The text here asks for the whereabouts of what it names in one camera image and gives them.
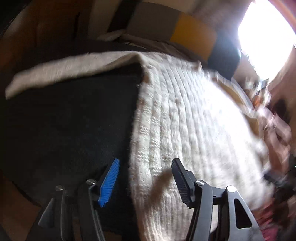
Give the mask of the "pink curtain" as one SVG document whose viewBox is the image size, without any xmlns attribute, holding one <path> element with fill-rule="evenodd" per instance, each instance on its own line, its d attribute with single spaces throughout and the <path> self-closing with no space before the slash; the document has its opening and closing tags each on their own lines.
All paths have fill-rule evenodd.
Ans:
<svg viewBox="0 0 296 241">
<path fill-rule="evenodd" d="M 288 109 L 294 108 L 295 71 L 295 47 L 293 47 L 283 68 L 268 85 L 267 89 L 271 93 L 271 103 L 277 102 L 280 98 L 282 98 L 286 101 Z"/>
</svg>

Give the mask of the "cream knitted sweater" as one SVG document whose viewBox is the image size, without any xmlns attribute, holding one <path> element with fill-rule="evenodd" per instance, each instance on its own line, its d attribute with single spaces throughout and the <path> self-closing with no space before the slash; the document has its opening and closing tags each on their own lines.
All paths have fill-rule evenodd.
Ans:
<svg viewBox="0 0 296 241">
<path fill-rule="evenodd" d="M 235 186 L 251 209 L 271 197 L 262 180 L 265 145 L 217 73 L 157 52 L 92 53 L 40 64 L 14 76 L 6 97 L 53 86 L 70 77 L 106 72 L 131 63 L 144 71 L 132 124 L 129 182 L 141 240 L 183 240 L 192 212 L 182 204 L 169 173 L 180 158 L 200 179 Z"/>
</svg>

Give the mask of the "grey yellow black cushion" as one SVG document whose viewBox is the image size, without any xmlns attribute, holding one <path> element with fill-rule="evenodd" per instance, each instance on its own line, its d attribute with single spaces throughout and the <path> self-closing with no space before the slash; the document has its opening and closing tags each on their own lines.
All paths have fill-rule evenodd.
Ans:
<svg viewBox="0 0 296 241">
<path fill-rule="evenodd" d="M 122 1 L 108 27 L 109 32 L 118 30 L 141 40 L 173 45 L 184 57 L 200 60 L 228 80 L 241 60 L 239 49 L 224 32 L 160 3 Z"/>
</svg>

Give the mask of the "cluttered side shelf items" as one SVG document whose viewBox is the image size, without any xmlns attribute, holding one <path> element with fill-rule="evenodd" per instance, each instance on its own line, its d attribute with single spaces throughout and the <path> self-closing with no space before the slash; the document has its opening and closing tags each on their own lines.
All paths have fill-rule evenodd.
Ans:
<svg viewBox="0 0 296 241">
<path fill-rule="evenodd" d="M 257 109 L 260 105 L 269 105 L 271 100 L 271 93 L 267 89 L 268 84 L 268 78 L 265 80 L 246 78 L 243 84 L 243 90 L 247 94 L 248 98 L 251 100 L 252 105 L 255 109 Z"/>
</svg>

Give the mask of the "grey blanket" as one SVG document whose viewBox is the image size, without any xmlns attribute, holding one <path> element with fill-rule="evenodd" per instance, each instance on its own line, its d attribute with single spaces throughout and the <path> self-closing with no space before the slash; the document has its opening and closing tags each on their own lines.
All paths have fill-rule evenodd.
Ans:
<svg viewBox="0 0 296 241">
<path fill-rule="evenodd" d="M 146 49 L 150 52 L 159 52 L 164 54 L 169 54 L 171 56 L 188 60 L 191 62 L 200 61 L 203 65 L 207 65 L 207 61 L 203 60 L 201 56 L 195 54 L 193 51 L 188 50 L 184 46 L 172 43 L 169 41 L 157 41 L 149 40 L 137 36 L 127 34 L 125 30 L 117 30 L 109 32 L 103 35 L 100 35 L 96 38 L 99 41 L 112 42 L 112 41 L 121 41 L 125 43 L 130 43 L 134 46 L 138 46 L 142 49 Z"/>
</svg>

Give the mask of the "pink brown clothes pile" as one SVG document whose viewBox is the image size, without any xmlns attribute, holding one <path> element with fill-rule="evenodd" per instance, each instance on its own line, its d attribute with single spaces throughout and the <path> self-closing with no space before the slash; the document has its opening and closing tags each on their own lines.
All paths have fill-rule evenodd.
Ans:
<svg viewBox="0 0 296 241">
<path fill-rule="evenodd" d="M 278 174 L 286 174 L 289 168 L 291 154 L 290 141 L 292 131 L 287 123 L 277 113 L 272 113 L 267 107 L 259 104 L 256 109 L 241 108 L 253 134 L 264 142 L 266 163 Z"/>
</svg>

